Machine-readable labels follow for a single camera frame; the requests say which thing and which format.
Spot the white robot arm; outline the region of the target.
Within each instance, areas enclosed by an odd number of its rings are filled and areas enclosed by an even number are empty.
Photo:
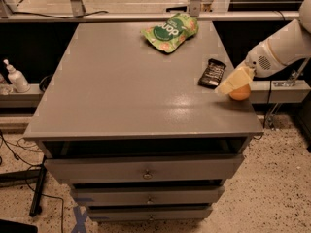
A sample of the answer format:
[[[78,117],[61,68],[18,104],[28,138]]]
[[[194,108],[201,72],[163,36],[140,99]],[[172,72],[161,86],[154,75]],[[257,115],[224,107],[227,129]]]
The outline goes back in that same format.
[[[254,77],[270,77],[299,59],[311,57],[311,0],[304,0],[294,19],[253,47],[215,92],[227,95],[250,84]]]

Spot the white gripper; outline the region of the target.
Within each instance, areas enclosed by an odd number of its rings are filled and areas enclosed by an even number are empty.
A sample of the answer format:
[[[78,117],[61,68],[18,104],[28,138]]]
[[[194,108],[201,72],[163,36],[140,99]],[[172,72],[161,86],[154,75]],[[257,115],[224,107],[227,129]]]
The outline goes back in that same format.
[[[246,65],[239,65],[215,89],[219,95],[228,95],[257,78],[270,77],[285,68],[272,50],[269,40],[259,42],[245,58]]]

